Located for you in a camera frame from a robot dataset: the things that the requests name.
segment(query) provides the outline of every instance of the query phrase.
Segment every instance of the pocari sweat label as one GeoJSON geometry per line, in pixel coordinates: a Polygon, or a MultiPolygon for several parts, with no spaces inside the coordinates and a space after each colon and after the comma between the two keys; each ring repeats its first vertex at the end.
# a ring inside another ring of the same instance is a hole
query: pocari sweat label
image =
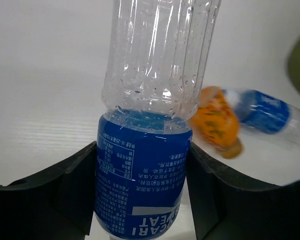
{"type": "Polygon", "coordinates": [[[121,239],[153,239],[175,221],[192,132],[154,134],[99,120],[94,211],[121,239]]]}
{"type": "MultiPolygon", "coordinates": [[[[241,122],[266,134],[277,134],[283,130],[290,119],[289,105],[272,96],[253,90],[255,104],[250,106],[251,113],[241,122]]],[[[247,102],[251,92],[243,93],[241,101],[247,102]]]]}

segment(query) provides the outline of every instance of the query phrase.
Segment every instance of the white backdrop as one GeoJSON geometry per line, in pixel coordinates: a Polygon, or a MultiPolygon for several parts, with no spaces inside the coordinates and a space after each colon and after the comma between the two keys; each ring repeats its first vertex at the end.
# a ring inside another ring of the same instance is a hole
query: white backdrop
{"type": "MultiPolygon", "coordinates": [[[[96,139],[111,15],[111,0],[0,0],[0,185],[96,139]]],[[[299,35],[300,0],[222,0],[204,84],[258,89],[300,108],[284,69],[299,35]]],[[[225,163],[271,183],[300,178],[300,156],[248,142],[244,157],[225,163]]],[[[89,239],[108,239],[99,230],[94,222],[89,239]]],[[[187,191],[162,239],[195,239],[187,191]]]]}

